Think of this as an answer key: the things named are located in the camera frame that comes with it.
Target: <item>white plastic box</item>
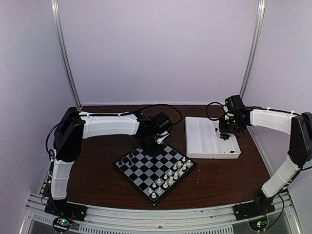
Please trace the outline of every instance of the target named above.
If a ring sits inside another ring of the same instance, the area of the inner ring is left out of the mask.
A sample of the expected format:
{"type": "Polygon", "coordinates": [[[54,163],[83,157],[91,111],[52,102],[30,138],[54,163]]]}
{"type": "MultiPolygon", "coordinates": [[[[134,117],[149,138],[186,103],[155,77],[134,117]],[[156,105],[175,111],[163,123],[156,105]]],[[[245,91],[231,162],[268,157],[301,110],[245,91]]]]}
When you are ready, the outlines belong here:
{"type": "Polygon", "coordinates": [[[185,130],[187,157],[238,158],[240,155],[240,148],[233,134],[230,134],[228,140],[220,138],[219,121],[200,117],[186,117],[185,130]]]}

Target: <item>circuit board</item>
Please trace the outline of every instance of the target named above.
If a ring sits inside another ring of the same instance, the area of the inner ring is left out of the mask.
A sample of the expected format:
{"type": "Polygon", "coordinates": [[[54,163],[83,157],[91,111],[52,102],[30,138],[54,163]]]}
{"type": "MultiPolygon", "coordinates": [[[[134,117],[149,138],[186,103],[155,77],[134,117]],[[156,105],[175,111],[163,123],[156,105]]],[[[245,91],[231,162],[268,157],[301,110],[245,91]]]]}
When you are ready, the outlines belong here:
{"type": "Polygon", "coordinates": [[[163,142],[154,152],[134,149],[114,162],[113,166],[145,199],[155,206],[197,164],[163,142]]]}

